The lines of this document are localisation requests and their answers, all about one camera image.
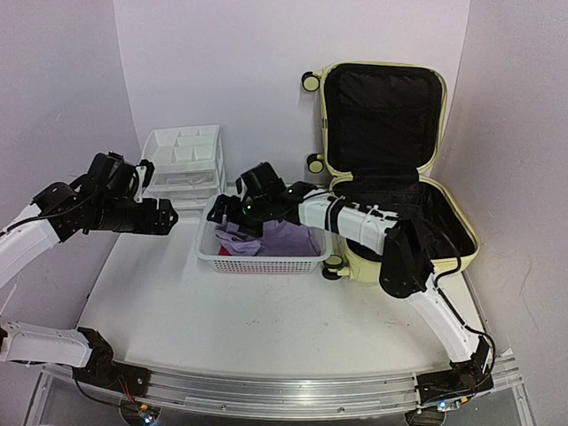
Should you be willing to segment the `white plastic drawer organizer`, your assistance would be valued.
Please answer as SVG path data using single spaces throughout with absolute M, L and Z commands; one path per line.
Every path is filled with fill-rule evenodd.
M 168 199 L 177 210 L 204 209 L 225 190 L 225 165 L 217 124 L 153 130 L 142 158 L 154 165 L 145 195 Z

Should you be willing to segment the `pale yellow hard suitcase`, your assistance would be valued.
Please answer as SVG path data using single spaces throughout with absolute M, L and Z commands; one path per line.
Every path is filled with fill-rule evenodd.
M 323 150 L 312 174 L 336 195 L 415 220 L 436 272 L 462 272 L 479 238 L 457 201 L 428 177 L 444 132 L 447 89 L 438 72 L 405 64 L 344 62 L 301 77 L 320 95 Z

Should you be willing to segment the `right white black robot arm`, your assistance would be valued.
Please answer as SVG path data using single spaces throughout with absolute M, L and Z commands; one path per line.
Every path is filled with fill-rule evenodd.
M 382 290 L 414 307 L 449 358 L 447 370 L 417 376 L 421 406 L 441 407 L 493 387 L 494 340 L 471 327 L 439 286 L 442 276 L 435 271 L 413 220 L 303 181 L 286 185 L 268 162 L 242 173 L 235 195 L 219 194 L 206 219 L 234 224 L 240 233 L 256 238 L 262 236 L 264 223 L 285 221 L 333 233 L 372 250 L 381 258 L 377 282 Z

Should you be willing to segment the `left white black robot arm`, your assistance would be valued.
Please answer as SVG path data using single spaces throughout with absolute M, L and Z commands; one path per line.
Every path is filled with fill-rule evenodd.
M 153 174 L 147 159 L 134 165 L 120 154 L 98 153 L 71 183 L 47 186 L 1 231 L 1 283 L 77 233 L 169 235 L 178 222 L 171 202 L 143 195 Z M 63 330 L 2 319 L 1 360 L 69 366 L 78 382 L 116 391 L 133 386 L 141 393 L 149 377 L 143 367 L 115 361 L 112 346 L 88 327 Z

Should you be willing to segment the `purple cloth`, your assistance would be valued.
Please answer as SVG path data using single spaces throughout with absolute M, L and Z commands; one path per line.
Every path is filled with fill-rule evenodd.
M 233 223 L 218 225 L 215 236 L 230 256 L 314 257 L 321 254 L 311 228 L 285 221 L 263 223 L 261 237 L 240 232 Z

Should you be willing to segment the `red cloth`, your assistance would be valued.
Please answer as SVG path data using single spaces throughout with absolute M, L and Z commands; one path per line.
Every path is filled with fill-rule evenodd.
M 231 256 L 232 254 L 226 250 L 225 248 L 221 247 L 218 253 L 220 256 Z

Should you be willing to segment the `white perforated plastic basket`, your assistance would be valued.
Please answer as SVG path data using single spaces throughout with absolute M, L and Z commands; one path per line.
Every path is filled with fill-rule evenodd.
M 213 208 L 216 195 L 211 196 L 201 215 L 195 236 L 194 252 L 213 271 L 221 273 L 246 274 L 309 274 L 331 254 L 332 237 L 320 229 L 314 229 L 314 240 L 320 251 L 319 256 L 221 256 L 221 245 L 216 236 L 217 223 L 207 220 Z

